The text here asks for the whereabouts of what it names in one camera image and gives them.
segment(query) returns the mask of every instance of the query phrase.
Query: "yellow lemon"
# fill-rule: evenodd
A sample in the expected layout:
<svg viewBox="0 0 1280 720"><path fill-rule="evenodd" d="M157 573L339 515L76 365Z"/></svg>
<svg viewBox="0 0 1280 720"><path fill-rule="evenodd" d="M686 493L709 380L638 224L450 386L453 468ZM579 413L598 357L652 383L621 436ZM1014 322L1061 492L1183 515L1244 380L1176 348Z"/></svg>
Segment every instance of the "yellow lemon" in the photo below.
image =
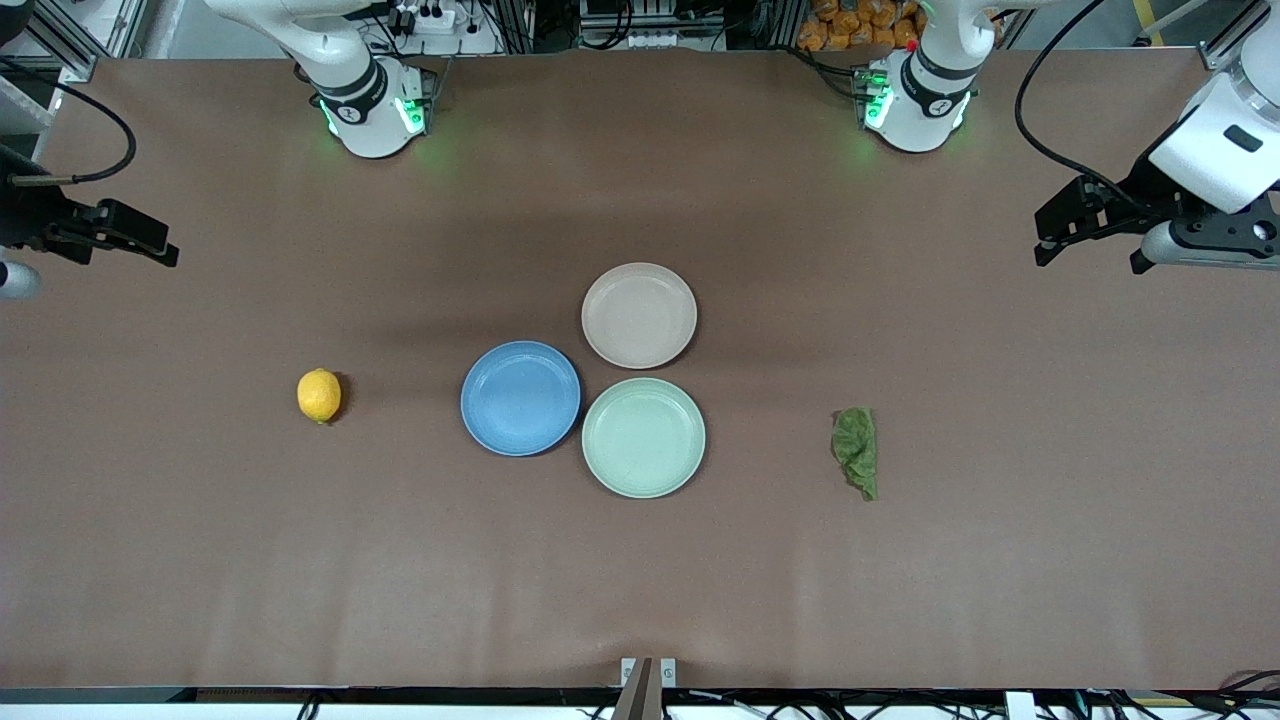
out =
<svg viewBox="0 0 1280 720"><path fill-rule="evenodd" d="M329 370L316 368L298 380L298 409L307 418L323 425L338 414L340 405L342 386Z"/></svg>

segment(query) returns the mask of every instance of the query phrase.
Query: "tabletop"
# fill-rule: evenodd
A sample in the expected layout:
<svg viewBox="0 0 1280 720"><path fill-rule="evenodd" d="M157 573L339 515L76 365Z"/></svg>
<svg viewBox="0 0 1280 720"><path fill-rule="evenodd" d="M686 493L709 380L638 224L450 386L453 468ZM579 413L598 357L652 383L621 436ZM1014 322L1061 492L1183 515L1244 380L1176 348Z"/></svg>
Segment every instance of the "tabletop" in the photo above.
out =
<svg viewBox="0 0 1280 720"><path fill-rule="evenodd" d="M161 218L175 269L22 254L0 307L0 683L1216 687L1280 665L1280 283L1135 237L1032 259L1070 179L997 53L941 150L896 152L778 54L468 59L429 137L347 154L288 61L115 61L137 131L73 195ZM1027 122L1123 176L1203 81L1190 50L1053 56ZM109 164L68 100L44 156ZM596 357L609 268L678 272L698 334ZM586 398L686 389L705 460L626 500L577 434L492 455L458 393L536 340ZM297 379L344 373L332 427ZM874 409L881 500L832 414Z"/></svg>

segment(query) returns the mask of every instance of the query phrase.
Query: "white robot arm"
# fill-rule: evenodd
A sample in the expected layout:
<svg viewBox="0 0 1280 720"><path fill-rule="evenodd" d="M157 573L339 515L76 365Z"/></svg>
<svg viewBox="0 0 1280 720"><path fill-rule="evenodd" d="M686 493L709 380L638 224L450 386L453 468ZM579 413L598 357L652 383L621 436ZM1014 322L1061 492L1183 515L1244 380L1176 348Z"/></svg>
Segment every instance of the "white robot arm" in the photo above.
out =
<svg viewBox="0 0 1280 720"><path fill-rule="evenodd" d="M1064 33L1100 3L1091 3ZM1280 0L1268 3L1270 17L1245 38L1239 56L1192 96L1129 177L1114 183L1055 158L1080 176L1036 214L1037 264L1047 265L1084 240L1143 233L1140 250L1130 258L1135 273L1158 263L1280 269L1280 218L1267 197L1280 187ZM997 6L991 0L920 4L929 23L919 47L896 50L872 65L867 87L873 99L861 118L868 129L909 152L933 150L960 127L973 79L995 42L986 15L987 8ZM1019 129L1038 150L1053 155L1020 119Z"/></svg>
<svg viewBox="0 0 1280 720"><path fill-rule="evenodd" d="M248 26L284 49L320 95L329 132L361 158L392 155L426 132L434 73L394 58L374 58L342 15L369 0L206 0L219 15Z"/></svg>

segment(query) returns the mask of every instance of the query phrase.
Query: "white plate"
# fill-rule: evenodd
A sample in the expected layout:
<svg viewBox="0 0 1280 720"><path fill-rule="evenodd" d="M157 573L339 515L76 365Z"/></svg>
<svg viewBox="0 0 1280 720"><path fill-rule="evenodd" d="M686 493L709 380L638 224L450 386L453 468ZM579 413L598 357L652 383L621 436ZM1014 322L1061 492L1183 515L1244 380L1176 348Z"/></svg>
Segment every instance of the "white plate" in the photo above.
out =
<svg viewBox="0 0 1280 720"><path fill-rule="evenodd" d="M653 263L618 265L586 291L582 332L600 357L644 370L671 363L698 327L694 291Z"/></svg>

